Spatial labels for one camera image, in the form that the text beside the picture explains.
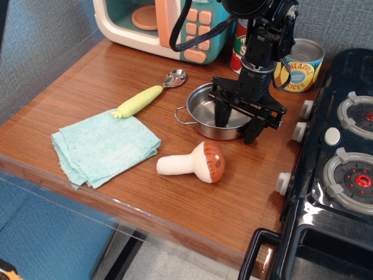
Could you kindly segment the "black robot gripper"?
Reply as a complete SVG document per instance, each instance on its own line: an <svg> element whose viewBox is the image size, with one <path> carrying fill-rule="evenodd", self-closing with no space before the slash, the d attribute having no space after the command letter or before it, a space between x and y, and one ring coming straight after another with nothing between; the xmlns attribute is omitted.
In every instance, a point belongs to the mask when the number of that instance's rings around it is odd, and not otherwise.
<svg viewBox="0 0 373 280"><path fill-rule="evenodd" d="M225 127L232 109L251 117L244 139L246 145L252 144L264 128L279 129L287 109L269 93L275 68L275 62L267 67L245 62L237 80L212 77L209 94L215 101L215 125Z"/></svg>

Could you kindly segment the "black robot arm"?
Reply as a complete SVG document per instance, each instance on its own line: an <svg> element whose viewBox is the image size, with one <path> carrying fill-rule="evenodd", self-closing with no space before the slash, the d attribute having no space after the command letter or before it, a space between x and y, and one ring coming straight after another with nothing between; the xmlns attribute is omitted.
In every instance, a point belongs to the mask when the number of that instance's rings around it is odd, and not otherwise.
<svg viewBox="0 0 373 280"><path fill-rule="evenodd" d="M209 94L215 102L217 127L224 127L235 110L250 117L245 144L249 145L263 129L278 129L286 108L269 92L278 62L291 53L297 1L223 1L234 19L246 19L246 51L241 58L237 80L212 78Z"/></svg>

